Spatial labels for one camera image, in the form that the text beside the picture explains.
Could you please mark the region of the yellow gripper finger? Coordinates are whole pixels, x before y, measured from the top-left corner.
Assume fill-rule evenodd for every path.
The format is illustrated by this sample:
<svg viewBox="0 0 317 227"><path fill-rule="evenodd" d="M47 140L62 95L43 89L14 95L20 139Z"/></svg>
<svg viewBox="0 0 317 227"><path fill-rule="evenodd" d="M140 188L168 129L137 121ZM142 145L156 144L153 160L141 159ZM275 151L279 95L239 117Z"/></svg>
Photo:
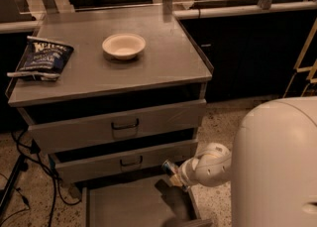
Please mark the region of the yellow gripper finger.
<svg viewBox="0 0 317 227"><path fill-rule="evenodd" d="M169 179L173 186L183 187L183 183L176 174L171 176Z"/></svg>

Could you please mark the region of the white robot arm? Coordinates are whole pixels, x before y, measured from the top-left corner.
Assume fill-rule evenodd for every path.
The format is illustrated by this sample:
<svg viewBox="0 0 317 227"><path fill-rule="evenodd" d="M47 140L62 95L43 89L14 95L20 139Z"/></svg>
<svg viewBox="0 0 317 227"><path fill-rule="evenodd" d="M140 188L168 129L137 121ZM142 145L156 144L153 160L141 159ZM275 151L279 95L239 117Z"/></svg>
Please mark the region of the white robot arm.
<svg viewBox="0 0 317 227"><path fill-rule="evenodd" d="M211 143L170 176L183 189L230 182L232 227L317 227L317 97L259 105L231 150Z"/></svg>

